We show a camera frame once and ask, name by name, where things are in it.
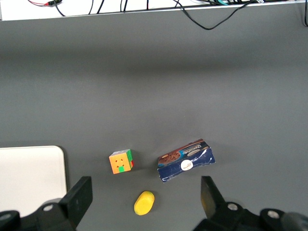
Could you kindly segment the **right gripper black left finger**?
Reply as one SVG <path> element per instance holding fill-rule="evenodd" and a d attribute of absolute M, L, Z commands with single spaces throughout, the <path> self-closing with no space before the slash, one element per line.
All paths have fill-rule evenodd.
<path fill-rule="evenodd" d="M 81 179 L 59 201 L 38 209 L 38 231 L 75 231 L 93 200 L 90 176 Z"/>

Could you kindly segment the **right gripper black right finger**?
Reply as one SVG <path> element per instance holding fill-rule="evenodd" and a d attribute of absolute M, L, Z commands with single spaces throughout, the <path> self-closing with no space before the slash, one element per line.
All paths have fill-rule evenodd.
<path fill-rule="evenodd" d="M 239 228 L 244 209 L 224 200 L 210 176 L 201 177 L 201 203 L 206 215 L 196 231 L 235 231 Z"/>

